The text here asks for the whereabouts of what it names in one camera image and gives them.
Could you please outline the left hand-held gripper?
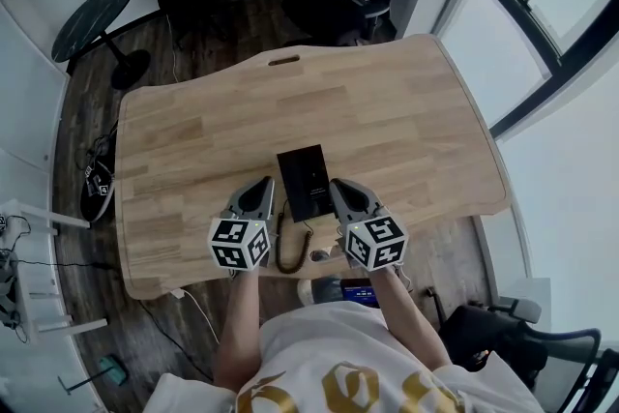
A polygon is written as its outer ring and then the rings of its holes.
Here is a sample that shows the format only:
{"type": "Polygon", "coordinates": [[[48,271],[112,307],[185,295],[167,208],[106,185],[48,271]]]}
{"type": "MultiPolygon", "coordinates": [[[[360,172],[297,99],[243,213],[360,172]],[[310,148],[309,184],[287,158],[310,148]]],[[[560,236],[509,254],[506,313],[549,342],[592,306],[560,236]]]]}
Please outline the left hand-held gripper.
{"type": "Polygon", "coordinates": [[[209,229],[208,248],[217,265],[235,272],[266,267],[274,212],[275,180],[271,176],[251,181],[230,195],[209,229]]]}

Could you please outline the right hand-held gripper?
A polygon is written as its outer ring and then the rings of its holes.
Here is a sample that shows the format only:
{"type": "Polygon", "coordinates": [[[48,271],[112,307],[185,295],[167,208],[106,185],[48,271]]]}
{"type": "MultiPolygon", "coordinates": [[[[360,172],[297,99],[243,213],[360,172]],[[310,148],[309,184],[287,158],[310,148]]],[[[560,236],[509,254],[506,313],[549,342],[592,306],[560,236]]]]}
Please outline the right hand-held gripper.
{"type": "Polygon", "coordinates": [[[353,267],[373,272],[402,262],[409,234],[373,191],[335,178],[330,196],[339,221],[339,244],[353,267]]]}

